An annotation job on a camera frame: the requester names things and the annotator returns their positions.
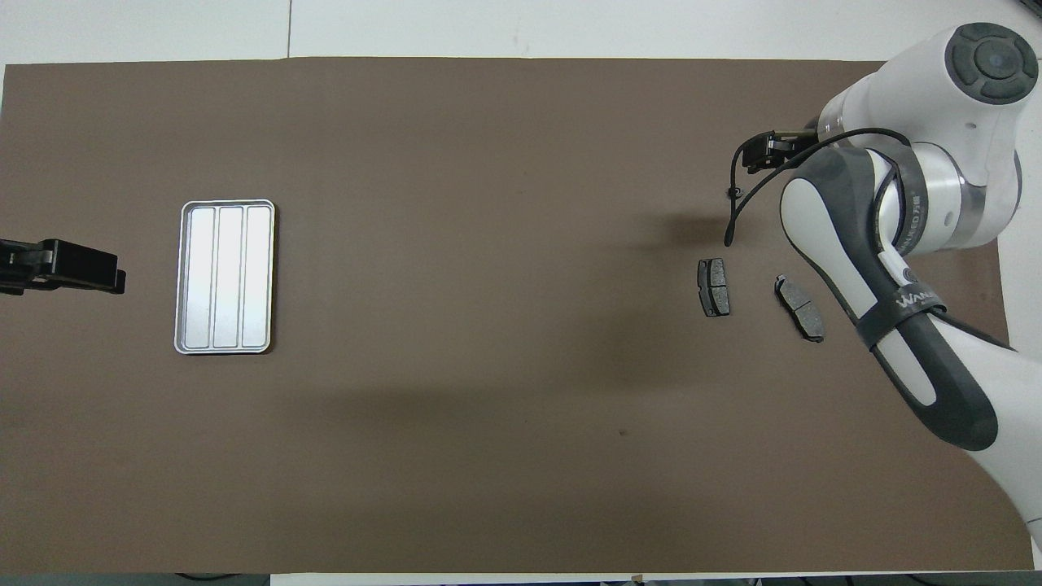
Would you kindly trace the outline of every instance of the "brown board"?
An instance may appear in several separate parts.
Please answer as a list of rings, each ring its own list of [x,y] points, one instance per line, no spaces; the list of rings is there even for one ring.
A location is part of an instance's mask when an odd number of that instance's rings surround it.
[[[1029,567],[788,246],[780,181],[721,245],[734,148],[876,67],[8,67],[0,234],[128,277],[0,296],[0,571]],[[181,205],[262,197],[272,351],[177,353]],[[710,257],[729,317],[698,304]],[[993,246],[915,268],[1004,337]]]

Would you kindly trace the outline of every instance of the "brown table surface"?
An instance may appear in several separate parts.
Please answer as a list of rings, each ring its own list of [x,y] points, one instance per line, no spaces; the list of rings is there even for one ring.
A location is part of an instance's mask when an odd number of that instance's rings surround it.
[[[2,236],[129,276],[0,298],[0,571],[1031,567],[1003,493],[786,243],[782,182],[720,243],[738,143],[875,67],[8,67]],[[273,350],[178,355],[181,205],[257,197]],[[699,308],[709,257],[730,317]],[[915,268],[1004,336],[993,246]]]

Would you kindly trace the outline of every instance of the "black velcro strap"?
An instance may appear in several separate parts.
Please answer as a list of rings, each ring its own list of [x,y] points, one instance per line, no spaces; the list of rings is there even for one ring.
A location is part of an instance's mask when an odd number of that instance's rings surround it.
[[[858,335],[871,349],[900,322],[937,307],[944,310],[944,301],[928,285],[911,283],[895,289],[889,297],[879,299],[872,306],[858,321]]]

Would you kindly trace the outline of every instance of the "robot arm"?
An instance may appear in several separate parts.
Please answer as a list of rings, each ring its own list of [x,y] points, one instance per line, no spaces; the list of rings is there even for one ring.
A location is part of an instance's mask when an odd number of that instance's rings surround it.
[[[948,317],[902,258],[990,242],[1012,219],[1016,122],[1037,76],[1032,49],[997,25],[905,51],[834,98],[817,130],[884,127],[912,146],[862,135],[818,150],[786,186],[782,222],[916,416],[1042,542],[1042,364]]]

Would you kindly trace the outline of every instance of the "metal tray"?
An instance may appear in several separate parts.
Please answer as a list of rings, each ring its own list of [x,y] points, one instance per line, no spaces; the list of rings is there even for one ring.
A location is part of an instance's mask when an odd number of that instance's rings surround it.
[[[275,205],[190,201],[181,209],[174,347],[260,353],[271,344]]]

